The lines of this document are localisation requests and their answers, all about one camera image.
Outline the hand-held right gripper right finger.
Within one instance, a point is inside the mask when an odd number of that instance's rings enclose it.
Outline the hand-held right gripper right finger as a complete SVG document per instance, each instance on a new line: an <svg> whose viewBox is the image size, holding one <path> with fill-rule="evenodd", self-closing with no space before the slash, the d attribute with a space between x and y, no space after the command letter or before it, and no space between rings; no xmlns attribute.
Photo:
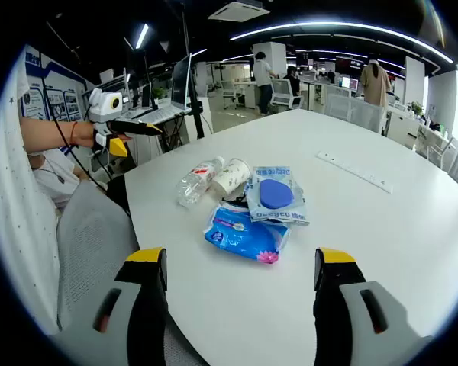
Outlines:
<svg viewBox="0 0 458 366"><path fill-rule="evenodd" d="M314 291L316 365L405 365L432 340L412 329L405 307L367 281L346 252L316 249Z"/></svg>

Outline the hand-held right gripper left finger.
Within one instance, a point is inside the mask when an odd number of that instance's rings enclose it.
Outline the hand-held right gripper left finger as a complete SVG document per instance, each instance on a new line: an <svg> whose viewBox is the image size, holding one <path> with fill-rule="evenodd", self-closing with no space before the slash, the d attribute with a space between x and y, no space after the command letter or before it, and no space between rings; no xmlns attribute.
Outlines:
<svg viewBox="0 0 458 366"><path fill-rule="evenodd" d="M73 309L55 344L74 365L164 365L166 250L141 249Z"/></svg>

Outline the person's left hand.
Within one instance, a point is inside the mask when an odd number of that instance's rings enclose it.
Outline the person's left hand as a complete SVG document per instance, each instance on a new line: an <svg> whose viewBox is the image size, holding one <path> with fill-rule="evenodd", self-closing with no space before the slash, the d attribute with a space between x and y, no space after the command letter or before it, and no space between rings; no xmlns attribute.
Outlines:
<svg viewBox="0 0 458 366"><path fill-rule="evenodd" d="M93 124L86 121L76 121L70 132L69 143L92 148L95 144L95 129Z"/></svg>

